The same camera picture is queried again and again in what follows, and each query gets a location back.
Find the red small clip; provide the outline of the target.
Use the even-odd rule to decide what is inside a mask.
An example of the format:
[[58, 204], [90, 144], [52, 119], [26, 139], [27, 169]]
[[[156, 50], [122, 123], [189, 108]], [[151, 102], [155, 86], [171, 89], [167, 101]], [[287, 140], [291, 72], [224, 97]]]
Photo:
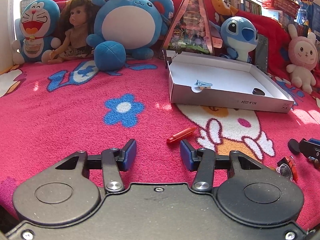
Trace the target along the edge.
[[292, 173], [293, 173], [293, 181], [297, 182], [298, 181], [298, 173], [297, 173], [297, 168], [296, 168], [296, 165], [295, 165], [295, 160], [293, 159], [293, 157], [292, 156], [283, 157], [282, 159], [280, 159], [280, 161], [277, 162], [277, 167], [280, 164], [289, 165], [289, 167], [291, 168]]

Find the red plastic crayon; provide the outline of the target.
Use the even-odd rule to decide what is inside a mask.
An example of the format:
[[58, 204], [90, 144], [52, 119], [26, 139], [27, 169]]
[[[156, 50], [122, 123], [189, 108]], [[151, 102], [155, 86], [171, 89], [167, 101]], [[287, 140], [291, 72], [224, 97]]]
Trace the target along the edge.
[[188, 127], [172, 136], [170, 136], [166, 142], [168, 145], [171, 145], [171, 144], [175, 144], [176, 142], [178, 141], [181, 141], [183, 139], [186, 139], [188, 138], [189, 136], [193, 135], [193, 133], [195, 132], [196, 130], [196, 127]]

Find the blue hair clip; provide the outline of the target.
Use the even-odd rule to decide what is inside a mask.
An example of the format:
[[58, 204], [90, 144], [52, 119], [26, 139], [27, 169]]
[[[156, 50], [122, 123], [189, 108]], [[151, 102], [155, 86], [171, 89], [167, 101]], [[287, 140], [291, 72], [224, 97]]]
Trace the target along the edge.
[[198, 89], [210, 89], [212, 87], [212, 83], [210, 82], [204, 82], [204, 81], [201, 81], [201, 80], [197, 80], [195, 82], [195, 87], [197, 87]]

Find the black round lens cap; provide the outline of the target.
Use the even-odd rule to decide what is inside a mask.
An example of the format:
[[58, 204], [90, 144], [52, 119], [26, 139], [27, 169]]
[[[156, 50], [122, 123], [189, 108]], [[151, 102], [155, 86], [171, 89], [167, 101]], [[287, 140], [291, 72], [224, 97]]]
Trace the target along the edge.
[[253, 95], [265, 96], [265, 92], [259, 88], [254, 88], [252, 91]]

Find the pink cartoon blanket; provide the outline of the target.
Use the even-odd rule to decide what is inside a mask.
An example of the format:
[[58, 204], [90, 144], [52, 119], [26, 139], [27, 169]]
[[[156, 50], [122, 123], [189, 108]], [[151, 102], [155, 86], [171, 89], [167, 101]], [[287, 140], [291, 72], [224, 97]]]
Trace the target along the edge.
[[98, 154], [137, 142], [125, 184], [191, 183], [169, 136], [196, 127], [196, 147], [219, 154], [240, 150], [267, 166], [290, 155], [290, 139], [319, 138], [319, 91], [293, 87], [285, 70], [290, 37], [271, 18], [239, 11], [268, 38], [268, 73], [294, 99], [289, 113], [254, 112], [170, 103], [169, 72], [160, 59], [130, 61], [107, 74], [84, 61], [24, 64], [1, 97], [1, 206], [15, 214], [12, 195], [28, 178], [77, 150]]

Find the white cardboard box tray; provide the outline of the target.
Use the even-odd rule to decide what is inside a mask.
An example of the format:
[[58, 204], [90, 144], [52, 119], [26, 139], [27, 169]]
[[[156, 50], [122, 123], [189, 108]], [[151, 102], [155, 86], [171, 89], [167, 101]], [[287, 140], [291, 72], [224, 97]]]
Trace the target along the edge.
[[[169, 65], [172, 103], [287, 113], [294, 99], [255, 65], [216, 56], [176, 53]], [[198, 89], [195, 82], [212, 83]], [[265, 96], [253, 95], [254, 88]]]

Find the pink bunny plush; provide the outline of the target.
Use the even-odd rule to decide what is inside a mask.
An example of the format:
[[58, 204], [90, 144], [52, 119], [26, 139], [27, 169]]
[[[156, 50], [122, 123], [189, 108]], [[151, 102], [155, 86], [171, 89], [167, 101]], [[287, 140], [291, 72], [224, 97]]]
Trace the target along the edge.
[[316, 85], [316, 79], [312, 70], [318, 63], [318, 52], [315, 46], [316, 35], [310, 32], [307, 37], [298, 36], [293, 24], [288, 25], [291, 41], [288, 47], [290, 64], [286, 71], [289, 73], [291, 85], [311, 94], [312, 87]]

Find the black binder clip on box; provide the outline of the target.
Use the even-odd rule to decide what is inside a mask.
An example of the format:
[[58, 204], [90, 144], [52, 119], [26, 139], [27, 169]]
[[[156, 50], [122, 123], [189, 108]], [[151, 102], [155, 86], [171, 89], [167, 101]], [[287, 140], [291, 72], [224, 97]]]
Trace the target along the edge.
[[163, 54], [163, 59], [164, 59], [164, 64], [165, 64], [165, 68], [168, 69], [169, 65], [172, 63], [173, 58], [176, 56], [176, 52], [173, 50], [166, 50], [163, 49], [162, 50], [162, 54]]

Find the pink triangular diorama house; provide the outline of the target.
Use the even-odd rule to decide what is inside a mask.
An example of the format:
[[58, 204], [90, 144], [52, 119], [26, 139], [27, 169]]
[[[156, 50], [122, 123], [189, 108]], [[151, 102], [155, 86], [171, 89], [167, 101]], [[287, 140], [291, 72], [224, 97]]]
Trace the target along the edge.
[[212, 36], [204, 0], [182, 0], [162, 49], [214, 55], [214, 46], [220, 48], [222, 40]]

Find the blue Stitch plush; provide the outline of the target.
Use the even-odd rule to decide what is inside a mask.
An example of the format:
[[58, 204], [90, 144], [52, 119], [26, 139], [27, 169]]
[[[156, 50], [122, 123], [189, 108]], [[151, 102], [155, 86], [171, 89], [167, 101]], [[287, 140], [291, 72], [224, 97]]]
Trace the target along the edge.
[[221, 26], [209, 21], [210, 31], [216, 30], [222, 39], [226, 53], [219, 57], [252, 63], [249, 53], [258, 45], [258, 32], [253, 23], [240, 16], [228, 18]]

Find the round blue mouse plush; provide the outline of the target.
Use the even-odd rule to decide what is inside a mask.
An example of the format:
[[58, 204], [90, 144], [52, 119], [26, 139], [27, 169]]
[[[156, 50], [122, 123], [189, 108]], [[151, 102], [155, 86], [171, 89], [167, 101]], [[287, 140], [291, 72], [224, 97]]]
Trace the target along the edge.
[[168, 32], [174, 14], [172, 0], [91, 0], [99, 7], [94, 33], [86, 38], [94, 49], [97, 68], [112, 72], [122, 68], [126, 58], [153, 58], [152, 46]]

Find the brown haired doll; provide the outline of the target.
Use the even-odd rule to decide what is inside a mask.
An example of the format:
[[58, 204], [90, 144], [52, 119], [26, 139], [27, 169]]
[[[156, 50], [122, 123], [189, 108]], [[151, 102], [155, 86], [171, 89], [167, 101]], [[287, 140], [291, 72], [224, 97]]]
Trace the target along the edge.
[[60, 15], [59, 32], [63, 42], [49, 54], [49, 64], [85, 59], [92, 56], [87, 37], [94, 33], [99, 7], [91, 0], [69, 0]]

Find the red plastic basket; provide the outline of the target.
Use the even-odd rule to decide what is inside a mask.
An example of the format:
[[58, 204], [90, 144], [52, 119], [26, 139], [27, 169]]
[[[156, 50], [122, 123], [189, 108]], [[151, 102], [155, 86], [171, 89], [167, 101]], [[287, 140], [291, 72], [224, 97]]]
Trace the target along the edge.
[[300, 8], [293, 0], [261, 0], [262, 7], [271, 10], [280, 10], [287, 15], [296, 18], [298, 9]]

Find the Doraemon plush toy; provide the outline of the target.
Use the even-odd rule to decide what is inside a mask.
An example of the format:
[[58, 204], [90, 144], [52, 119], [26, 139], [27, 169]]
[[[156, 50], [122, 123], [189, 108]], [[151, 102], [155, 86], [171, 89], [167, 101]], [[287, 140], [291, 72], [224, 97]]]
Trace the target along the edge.
[[60, 9], [53, 0], [35, 0], [20, 18], [22, 38], [12, 43], [14, 64], [50, 61], [50, 54], [61, 45], [53, 33], [60, 18]]

